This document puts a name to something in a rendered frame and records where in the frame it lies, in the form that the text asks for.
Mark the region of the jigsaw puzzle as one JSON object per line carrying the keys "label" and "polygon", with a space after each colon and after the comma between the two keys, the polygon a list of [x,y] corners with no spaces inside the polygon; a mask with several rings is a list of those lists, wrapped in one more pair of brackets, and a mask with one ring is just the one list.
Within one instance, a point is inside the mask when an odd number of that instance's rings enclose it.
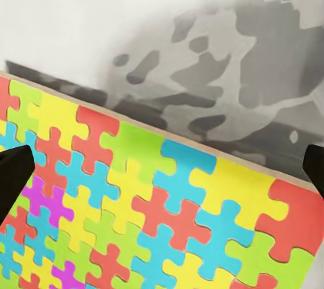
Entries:
{"label": "jigsaw puzzle", "polygon": [[324,240],[314,184],[0,70],[27,144],[0,289],[301,289]]}

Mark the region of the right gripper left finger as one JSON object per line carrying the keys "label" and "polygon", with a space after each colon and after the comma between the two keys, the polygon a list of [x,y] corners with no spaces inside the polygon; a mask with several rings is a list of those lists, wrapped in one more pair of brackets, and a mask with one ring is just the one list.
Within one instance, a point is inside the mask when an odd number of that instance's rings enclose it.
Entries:
{"label": "right gripper left finger", "polygon": [[28,144],[0,151],[0,226],[35,170]]}

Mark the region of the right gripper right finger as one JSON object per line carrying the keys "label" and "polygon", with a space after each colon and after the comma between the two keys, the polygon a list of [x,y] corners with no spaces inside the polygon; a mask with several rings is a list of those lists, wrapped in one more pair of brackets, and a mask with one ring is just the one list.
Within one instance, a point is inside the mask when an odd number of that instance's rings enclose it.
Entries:
{"label": "right gripper right finger", "polygon": [[324,147],[309,144],[302,166],[311,182],[324,197]]}

